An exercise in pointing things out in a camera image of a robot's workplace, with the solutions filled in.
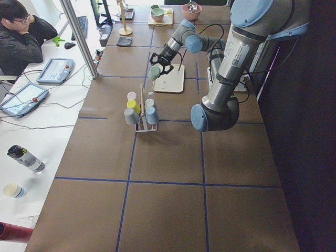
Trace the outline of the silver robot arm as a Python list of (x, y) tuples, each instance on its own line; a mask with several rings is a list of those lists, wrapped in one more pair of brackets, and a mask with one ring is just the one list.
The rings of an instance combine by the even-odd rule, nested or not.
[(229, 129), (239, 117), (234, 89), (258, 46), (266, 40), (305, 34), (311, 4), (311, 1), (234, 1), (227, 41), (197, 34), (194, 24), (184, 19), (162, 52), (153, 53), (157, 60), (150, 60), (149, 79), (154, 81), (173, 70), (171, 61), (181, 47), (194, 54), (207, 52), (213, 84), (201, 103), (192, 106), (191, 122), (199, 132)]

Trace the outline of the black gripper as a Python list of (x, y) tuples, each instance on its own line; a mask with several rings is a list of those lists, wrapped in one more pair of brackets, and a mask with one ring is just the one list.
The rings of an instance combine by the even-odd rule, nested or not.
[(159, 77), (168, 75), (174, 69), (174, 66), (171, 64), (171, 62), (176, 55), (177, 51), (170, 48), (164, 48), (159, 54), (153, 52), (150, 56), (149, 63), (151, 64), (151, 67), (159, 67)]

